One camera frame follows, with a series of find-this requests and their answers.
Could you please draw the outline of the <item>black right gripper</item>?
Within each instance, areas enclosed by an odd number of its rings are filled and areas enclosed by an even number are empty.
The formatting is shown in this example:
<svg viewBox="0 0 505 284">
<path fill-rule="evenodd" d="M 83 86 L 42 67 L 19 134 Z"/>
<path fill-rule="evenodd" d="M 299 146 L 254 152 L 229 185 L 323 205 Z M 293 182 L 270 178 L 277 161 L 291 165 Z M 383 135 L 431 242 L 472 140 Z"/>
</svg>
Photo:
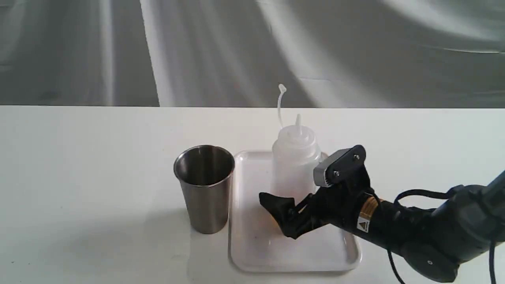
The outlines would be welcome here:
<svg viewBox="0 0 505 284">
<path fill-rule="evenodd" d="M 314 184 L 321 187 L 315 194 L 296 204 L 294 198 L 260 192 L 260 205 L 291 239 L 325 225 L 357 237 L 381 237 L 381 198 L 370 187 L 366 156 L 360 144 L 337 150 L 313 169 Z"/>
</svg>

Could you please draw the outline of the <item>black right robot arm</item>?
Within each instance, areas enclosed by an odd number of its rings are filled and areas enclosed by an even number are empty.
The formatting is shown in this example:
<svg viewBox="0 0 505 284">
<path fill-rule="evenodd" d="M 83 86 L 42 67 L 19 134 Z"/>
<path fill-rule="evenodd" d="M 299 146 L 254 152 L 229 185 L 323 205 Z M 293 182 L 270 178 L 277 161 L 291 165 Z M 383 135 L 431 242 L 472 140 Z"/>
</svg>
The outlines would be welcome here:
<svg viewBox="0 0 505 284">
<path fill-rule="evenodd" d="M 260 192 L 260 205 L 285 237 L 297 239 L 330 224 L 384 248 L 400 283 L 393 254 L 420 275 L 451 283 L 461 264 L 485 252 L 491 283 L 496 283 L 495 248 L 504 243 L 504 173 L 486 186 L 410 189 L 389 202 L 371 186 L 366 155 L 360 144 L 340 149 L 315 167 L 317 192 L 297 204 L 294 198 Z"/>
</svg>

